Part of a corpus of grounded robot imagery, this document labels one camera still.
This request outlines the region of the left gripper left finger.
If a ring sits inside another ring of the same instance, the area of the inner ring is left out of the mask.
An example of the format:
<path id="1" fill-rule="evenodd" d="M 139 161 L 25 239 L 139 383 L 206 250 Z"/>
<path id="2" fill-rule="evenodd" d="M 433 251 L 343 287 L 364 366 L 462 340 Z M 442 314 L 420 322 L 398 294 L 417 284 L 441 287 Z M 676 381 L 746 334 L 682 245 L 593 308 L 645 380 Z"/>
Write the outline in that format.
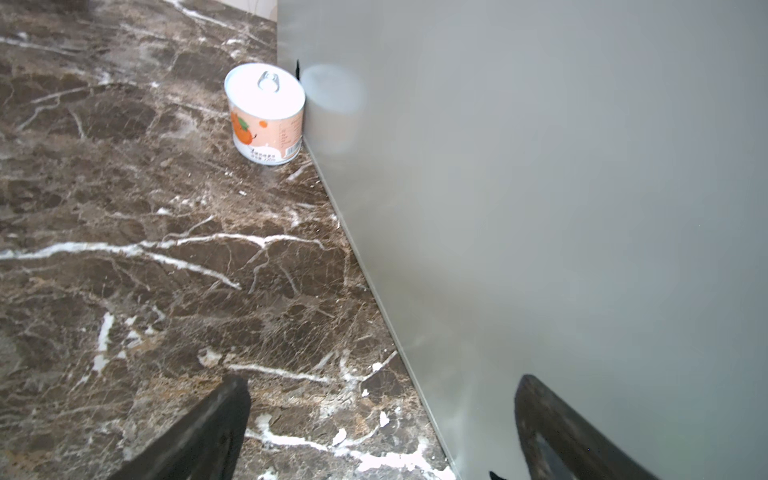
<path id="1" fill-rule="evenodd" d="M 230 479 L 251 409 L 247 380 L 228 375 L 112 479 Z"/>

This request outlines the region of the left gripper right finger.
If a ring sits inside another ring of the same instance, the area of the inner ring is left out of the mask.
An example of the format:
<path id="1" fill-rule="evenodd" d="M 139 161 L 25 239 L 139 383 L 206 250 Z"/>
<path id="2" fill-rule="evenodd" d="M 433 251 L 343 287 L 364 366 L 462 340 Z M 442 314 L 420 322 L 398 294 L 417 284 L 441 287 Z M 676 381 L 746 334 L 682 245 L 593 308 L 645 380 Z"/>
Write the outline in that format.
<path id="1" fill-rule="evenodd" d="M 532 479 L 653 479 L 536 376 L 521 377 L 516 427 Z"/>

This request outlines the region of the orange label can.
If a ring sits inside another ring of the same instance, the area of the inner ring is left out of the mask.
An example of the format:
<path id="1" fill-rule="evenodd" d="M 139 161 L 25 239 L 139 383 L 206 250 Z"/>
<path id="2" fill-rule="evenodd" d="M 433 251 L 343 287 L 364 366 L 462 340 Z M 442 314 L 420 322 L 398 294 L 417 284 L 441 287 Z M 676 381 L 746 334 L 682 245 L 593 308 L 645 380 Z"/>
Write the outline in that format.
<path id="1" fill-rule="evenodd" d="M 292 161 L 302 148 L 306 94 L 289 72 L 246 63 L 224 80 L 233 143 L 247 160 L 266 166 Z"/>

